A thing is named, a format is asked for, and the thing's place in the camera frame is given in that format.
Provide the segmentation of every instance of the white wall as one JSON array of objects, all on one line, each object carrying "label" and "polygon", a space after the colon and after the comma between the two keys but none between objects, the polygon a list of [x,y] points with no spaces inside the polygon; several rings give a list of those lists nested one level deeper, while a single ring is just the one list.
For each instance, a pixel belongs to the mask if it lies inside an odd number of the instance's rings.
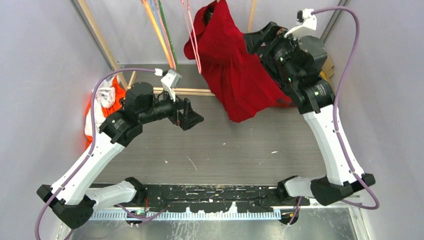
[{"label": "white wall", "polygon": [[[69,1],[0,1],[0,239],[34,239],[52,184],[84,149],[89,92],[108,71]],[[51,210],[42,239],[58,220]]]},{"label": "white wall", "polygon": [[[169,34],[178,63],[193,63],[183,52],[189,40],[189,31],[184,20],[180,0],[161,0]],[[212,0],[191,0],[193,18],[196,12]],[[338,0],[260,0],[257,1],[252,31],[259,31],[270,21],[292,28],[298,10],[320,9],[334,6]],[[120,64],[165,64],[167,59],[155,34],[149,17],[139,0],[87,0],[102,32]],[[247,32],[250,0],[227,0],[235,24]],[[323,13],[318,21],[316,36],[321,36],[331,13]]]},{"label": "white wall", "polygon": [[[376,240],[422,239],[424,2],[355,0],[349,7],[359,16],[361,35],[343,85],[340,118],[358,161],[376,178],[372,189],[381,207],[365,211],[370,230]],[[344,13],[326,43],[336,83],[354,31]]]}]

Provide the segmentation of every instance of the red cloth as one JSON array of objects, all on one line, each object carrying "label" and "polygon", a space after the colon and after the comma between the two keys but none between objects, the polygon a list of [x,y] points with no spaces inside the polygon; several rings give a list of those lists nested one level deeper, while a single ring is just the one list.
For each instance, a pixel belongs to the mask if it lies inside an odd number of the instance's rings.
[{"label": "red cloth", "polygon": [[[204,15],[208,7],[214,10],[206,26]],[[291,103],[262,67],[259,57],[248,54],[243,33],[234,24],[225,0],[202,7],[193,24],[201,74],[230,120],[239,123],[252,118],[279,99]],[[195,59],[190,39],[184,46],[184,54],[190,60]]]}]

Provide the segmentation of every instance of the cable connector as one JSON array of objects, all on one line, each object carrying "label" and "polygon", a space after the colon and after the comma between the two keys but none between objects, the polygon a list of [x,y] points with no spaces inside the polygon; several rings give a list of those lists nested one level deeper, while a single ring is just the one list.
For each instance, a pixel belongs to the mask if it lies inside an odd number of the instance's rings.
[{"label": "cable connector", "polygon": [[155,69],[154,69],[154,74],[155,74],[156,76],[162,77],[162,76],[164,75],[164,71],[163,71],[162,69],[155,68]]},{"label": "cable connector", "polygon": [[294,38],[300,39],[314,33],[317,29],[317,17],[312,15],[314,9],[305,8],[297,12],[296,26],[287,31],[284,37],[292,35]]}]

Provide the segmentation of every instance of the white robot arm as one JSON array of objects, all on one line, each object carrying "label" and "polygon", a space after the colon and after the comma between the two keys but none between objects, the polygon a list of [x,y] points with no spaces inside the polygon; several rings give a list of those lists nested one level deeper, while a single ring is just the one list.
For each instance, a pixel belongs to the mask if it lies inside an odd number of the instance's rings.
[{"label": "white robot arm", "polygon": [[[185,131],[203,122],[204,118],[193,111],[190,100],[182,100],[172,90],[180,78],[181,75],[173,70],[166,72],[161,80],[164,89],[160,94],[162,100],[154,95],[149,83],[135,83],[125,93],[122,108],[109,115],[100,126],[88,160],[49,205],[71,229],[79,228],[93,213],[104,208],[120,203],[143,203],[147,196],[146,189],[133,177],[115,185],[89,188],[106,165],[143,132],[143,124],[168,118]],[[42,185],[37,190],[41,199],[46,202],[62,188],[67,178],[87,157],[90,147],[59,180],[51,186]]]},{"label": "white robot arm", "polygon": [[[277,195],[284,200],[293,197],[315,198],[329,205],[364,189],[357,176],[367,186],[375,184],[372,174],[364,173],[352,153],[341,123],[338,131],[334,119],[335,94],[331,85],[320,76],[327,52],[324,43],[311,36],[317,28],[317,18],[307,8],[297,12],[297,23],[292,29],[270,22],[262,30],[246,33],[247,51],[257,54],[262,66],[281,90],[291,98],[309,124],[325,162],[326,175],[321,178],[292,176],[278,183]],[[349,166],[338,139],[351,160]]]}]

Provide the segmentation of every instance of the metal frame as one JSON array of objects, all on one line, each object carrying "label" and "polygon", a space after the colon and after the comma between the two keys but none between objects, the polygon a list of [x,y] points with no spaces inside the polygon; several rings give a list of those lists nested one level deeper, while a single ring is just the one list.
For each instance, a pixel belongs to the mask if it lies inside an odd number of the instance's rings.
[{"label": "metal frame", "polygon": [[[89,34],[91,35],[92,39],[94,40],[97,48],[100,50],[101,54],[103,55],[103,58],[109,65],[109,67],[112,70],[118,70],[122,66],[119,65],[119,62],[115,59],[115,56],[113,55],[111,48],[109,47],[106,38],[104,37],[100,26],[98,25],[92,11],[90,10],[90,7],[87,4],[86,0],[69,0],[74,7],[75,11],[79,15],[81,21],[84,23],[84,26],[87,28]],[[338,6],[346,6],[350,0],[340,0],[338,3]],[[252,0],[251,6],[250,6],[250,15],[249,15],[249,27],[247,29],[248,32],[250,32],[250,28],[252,27],[253,18],[255,15],[255,9],[256,9],[256,0]],[[337,10],[334,11],[333,15],[330,18],[330,21],[328,22],[327,26],[324,29],[324,32],[321,36],[321,39],[325,43],[325,41],[328,38],[328,35],[333,30],[335,24],[339,20],[341,15],[341,11]],[[124,89],[129,89],[134,83],[134,80],[136,78],[137,73],[134,71],[131,75],[131,78],[129,80],[129,83],[124,78],[124,75],[122,73],[118,73],[118,78],[123,86]],[[159,88],[155,88],[155,91],[157,93],[160,93]],[[176,89],[175,92],[179,95],[190,95],[190,96],[215,96],[209,89],[195,89],[195,88],[184,88],[184,89]]]},{"label": "metal frame", "polygon": [[[309,206],[302,206],[302,209],[349,209],[349,213],[353,222],[353,228],[356,233],[356,236],[360,240],[370,240],[368,236],[367,229],[365,227],[364,220],[362,218],[361,210],[358,208],[352,208],[349,205],[346,205],[342,202],[336,202],[334,204],[323,206],[320,205],[315,199],[311,198]],[[360,197],[355,195],[347,198],[347,200],[359,203]],[[231,206],[228,212],[225,213],[191,213],[191,212],[164,212],[153,221],[165,222],[165,221],[186,221],[186,220],[202,220],[202,221],[239,221],[239,220],[275,220],[281,215],[281,211],[284,210],[293,210],[292,206],[280,206],[275,207],[273,212],[258,212],[258,213],[237,213],[237,209]],[[129,211],[138,211],[141,210],[144,213],[144,207],[127,207]],[[154,213],[148,212],[147,216],[151,216]],[[127,214],[118,207],[109,207],[103,209],[90,218],[89,221],[136,221],[134,218],[127,218]],[[64,239],[70,232],[70,228],[65,224],[62,224],[59,228],[59,231],[56,235],[55,240]]]}]

